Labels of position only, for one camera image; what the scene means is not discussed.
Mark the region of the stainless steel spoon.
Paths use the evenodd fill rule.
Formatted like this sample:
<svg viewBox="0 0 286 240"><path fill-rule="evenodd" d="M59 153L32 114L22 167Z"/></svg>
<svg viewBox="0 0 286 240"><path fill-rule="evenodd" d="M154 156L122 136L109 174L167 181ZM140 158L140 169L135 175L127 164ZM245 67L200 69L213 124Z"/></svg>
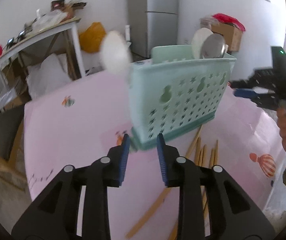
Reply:
<svg viewBox="0 0 286 240"><path fill-rule="evenodd" d="M203 59L219 59L224 56L225 50L225 38L220 34L214 33L204 41L200 55Z"/></svg>

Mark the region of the wooden chopstick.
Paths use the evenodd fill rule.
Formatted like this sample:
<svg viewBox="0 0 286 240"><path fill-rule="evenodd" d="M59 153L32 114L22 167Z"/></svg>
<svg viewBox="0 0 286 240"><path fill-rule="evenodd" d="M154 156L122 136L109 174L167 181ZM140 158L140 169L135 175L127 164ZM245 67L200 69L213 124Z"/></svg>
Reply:
<svg viewBox="0 0 286 240"><path fill-rule="evenodd" d="M205 189L203 189L202 191L202 209L203 209L204 224L205 227L207 228L209 223L209 218L208 218L208 201Z"/></svg>
<svg viewBox="0 0 286 240"><path fill-rule="evenodd" d="M201 138L199 137L196 141L195 156L194 156L194 163L196 165L198 165L199 163L200 151L201 151Z"/></svg>
<svg viewBox="0 0 286 240"><path fill-rule="evenodd" d="M189 159L193 150L198 147L199 137L202 130L203 125L201 125L193 138L186 154L185 158ZM150 206L150 208L144 213L144 215L138 220L138 222L129 230L126 234L126 239L131 239L135 236L136 233L149 221L149 219L156 213L157 209L161 206L167 195L170 193L169 188L165 188L161 194L156 198L154 203Z"/></svg>
<svg viewBox="0 0 286 240"><path fill-rule="evenodd" d="M207 145L204 145L200 151L200 159L199 159L199 164L202 167L204 167L205 165L206 155L207 155Z"/></svg>
<svg viewBox="0 0 286 240"><path fill-rule="evenodd" d="M211 149L209 168L212 168L218 163L218 148L219 148L219 140L216 140L215 147Z"/></svg>
<svg viewBox="0 0 286 240"><path fill-rule="evenodd" d="M168 237L168 240L176 240L178 232L178 221L174 224L174 227L172 228L172 231L170 232L170 235Z"/></svg>

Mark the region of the white plastic rice spoon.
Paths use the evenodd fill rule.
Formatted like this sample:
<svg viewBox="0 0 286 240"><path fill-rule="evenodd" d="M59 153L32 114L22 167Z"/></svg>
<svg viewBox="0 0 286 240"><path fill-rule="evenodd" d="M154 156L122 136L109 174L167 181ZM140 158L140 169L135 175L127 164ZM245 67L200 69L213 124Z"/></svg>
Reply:
<svg viewBox="0 0 286 240"><path fill-rule="evenodd" d="M208 28L201 28L198 29L193 36L192 42L191 42L191 47L192 47L192 53L193 57L195 59L200 59L201 58L201 49L202 46L205 42L205 40L211 36L213 32L208 29Z"/></svg>

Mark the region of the mint green utensil caddy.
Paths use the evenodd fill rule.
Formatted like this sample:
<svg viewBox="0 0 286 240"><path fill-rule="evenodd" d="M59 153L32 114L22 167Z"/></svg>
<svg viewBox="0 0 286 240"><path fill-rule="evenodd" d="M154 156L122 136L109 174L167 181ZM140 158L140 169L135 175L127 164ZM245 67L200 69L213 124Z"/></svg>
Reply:
<svg viewBox="0 0 286 240"><path fill-rule="evenodd" d="M160 46L132 63L129 111L139 150L156 146L158 134L175 139L212 120L236 58L195 59L189 45Z"/></svg>

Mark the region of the cardboard box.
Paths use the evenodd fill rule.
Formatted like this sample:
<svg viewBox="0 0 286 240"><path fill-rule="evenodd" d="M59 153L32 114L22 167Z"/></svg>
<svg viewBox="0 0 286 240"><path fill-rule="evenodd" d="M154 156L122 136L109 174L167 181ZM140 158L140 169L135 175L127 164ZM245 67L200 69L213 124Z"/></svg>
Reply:
<svg viewBox="0 0 286 240"><path fill-rule="evenodd" d="M243 32L241 30L232 25L219 23L211 25L211 31L224 37L229 51L239 51L243 36Z"/></svg>

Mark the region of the wooden chair black seat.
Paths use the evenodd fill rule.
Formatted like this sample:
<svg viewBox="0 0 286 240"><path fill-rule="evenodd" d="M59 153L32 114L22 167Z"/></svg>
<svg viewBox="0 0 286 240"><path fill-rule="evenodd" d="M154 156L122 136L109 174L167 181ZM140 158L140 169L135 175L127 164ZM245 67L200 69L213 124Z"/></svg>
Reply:
<svg viewBox="0 0 286 240"><path fill-rule="evenodd" d="M20 105L0 113L0 181L23 192L23 187L6 180L1 174L8 173L27 183L26 175L17 170L17 155L24 129L24 107Z"/></svg>

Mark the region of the silver refrigerator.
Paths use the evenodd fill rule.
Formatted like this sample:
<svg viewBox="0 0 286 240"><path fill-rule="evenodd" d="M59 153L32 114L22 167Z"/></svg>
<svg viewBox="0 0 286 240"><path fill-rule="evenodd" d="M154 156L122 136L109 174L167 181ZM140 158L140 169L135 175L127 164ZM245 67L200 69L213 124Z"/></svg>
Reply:
<svg viewBox="0 0 286 240"><path fill-rule="evenodd" d="M132 52L150 57L157 46L175 45L179 0L127 0Z"/></svg>

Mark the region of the white sack under table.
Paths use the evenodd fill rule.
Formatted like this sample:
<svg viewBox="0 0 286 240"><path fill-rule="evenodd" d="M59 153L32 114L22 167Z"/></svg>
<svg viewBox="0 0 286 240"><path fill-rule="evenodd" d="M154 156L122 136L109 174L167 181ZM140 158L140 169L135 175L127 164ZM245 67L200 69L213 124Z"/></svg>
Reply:
<svg viewBox="0 0 286 240"><path fill-rule="evenodd" d="M66 54L51 54L42 63L27 67L26 83L32 100L49 94L72 81Z"/></svg>

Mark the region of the orange plastic bag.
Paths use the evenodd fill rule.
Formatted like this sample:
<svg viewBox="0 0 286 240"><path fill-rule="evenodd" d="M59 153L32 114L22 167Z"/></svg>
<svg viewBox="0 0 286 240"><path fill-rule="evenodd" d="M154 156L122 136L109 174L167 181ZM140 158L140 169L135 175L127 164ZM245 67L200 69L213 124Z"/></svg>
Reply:
<svg viewBox="0 0 286 240"><path fill-rule="evenodd" d="M80 47L87 53L98 53L106 31L101 22L93 22L84 32L80 33Z"/></svg>

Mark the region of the white side table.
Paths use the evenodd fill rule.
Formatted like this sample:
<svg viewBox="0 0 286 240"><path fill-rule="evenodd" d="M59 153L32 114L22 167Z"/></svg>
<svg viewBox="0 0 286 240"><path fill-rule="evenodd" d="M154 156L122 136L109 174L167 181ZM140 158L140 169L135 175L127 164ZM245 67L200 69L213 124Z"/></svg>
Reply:
<svg viewBox="0 0 286 240"><path fill-rule="evenodd" d="M76 61L78 65L78 69L80 72L81 77L86 76L86 71L84 68L82 53L81 53L81 47L80 47L80 41L78 37L78 29L77 24L80 22L80 18L74 17L70 20L64 21L60 24L56 24L50 28L44 29L43 31L40 31L36 33L35 35L30 35L29 37L23 39L22 41L18 42L16 45L14 45L9 50L5 51L0 55L0 79L3 85L6 85L5 81L2 78L1 75L1 65L8 59L10 59L12 56L18 54L19 52L23 51L25 48L44 40L45 38L48 38L52 35L56 34L67 34L67 37L69 36L68 31L71 34L71 41L73 44L73 48L76 55Z"/></svg>

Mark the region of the clutter on side table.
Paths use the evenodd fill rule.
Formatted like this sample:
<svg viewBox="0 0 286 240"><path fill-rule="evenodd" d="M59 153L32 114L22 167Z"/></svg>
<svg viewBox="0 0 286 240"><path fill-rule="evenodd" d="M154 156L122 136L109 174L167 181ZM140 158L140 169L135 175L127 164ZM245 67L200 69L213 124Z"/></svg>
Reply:
<svg viewBox="0 0 286 240"><path fill-rule="evenodd" d="M54 0L51 2L50 12L43 14L40 9L37 9L36 18L31 22L25 23L24 29L18 34L18 36L7 41L5 49L9 50L29 35L34 35L38 32L44 31L45 29L53 27L54 25L58 25L74 18L75 10L82 10L86 5L87 2L83 1L70 1L69 3L66 3L65 0Z"/></svg>

